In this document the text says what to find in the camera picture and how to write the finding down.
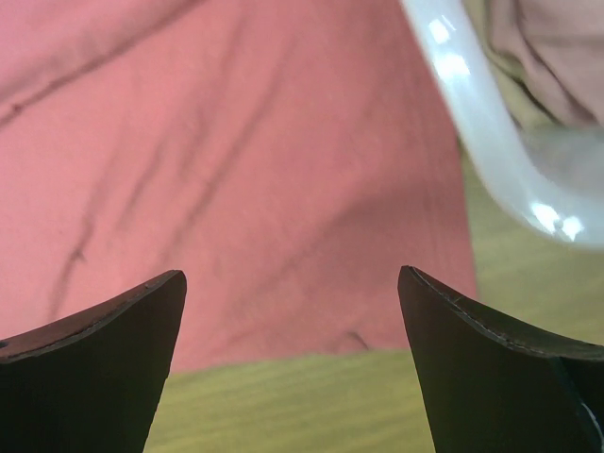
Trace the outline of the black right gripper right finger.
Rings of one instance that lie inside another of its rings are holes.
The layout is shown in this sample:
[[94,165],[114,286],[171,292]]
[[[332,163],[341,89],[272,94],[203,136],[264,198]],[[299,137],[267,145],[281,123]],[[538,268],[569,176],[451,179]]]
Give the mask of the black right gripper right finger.
[[404,266],[398,294],[438,452],[600,452],[603,348]]

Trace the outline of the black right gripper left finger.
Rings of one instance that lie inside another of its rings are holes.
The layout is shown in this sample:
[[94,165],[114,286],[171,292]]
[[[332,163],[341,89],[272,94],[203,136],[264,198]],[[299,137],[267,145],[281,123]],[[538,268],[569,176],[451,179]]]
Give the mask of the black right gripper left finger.
[[1,342],[4,452],[141,452],[185,305],[173,270]]

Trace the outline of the dusty red t shirt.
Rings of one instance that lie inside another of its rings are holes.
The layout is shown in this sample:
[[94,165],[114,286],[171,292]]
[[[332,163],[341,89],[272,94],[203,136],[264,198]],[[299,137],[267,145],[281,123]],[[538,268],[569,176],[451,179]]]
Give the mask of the dusty red t shirt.
[[5,1],[1,333],[170,269],[176,369],[406,344],[474,294],[456,132],[395,1]]

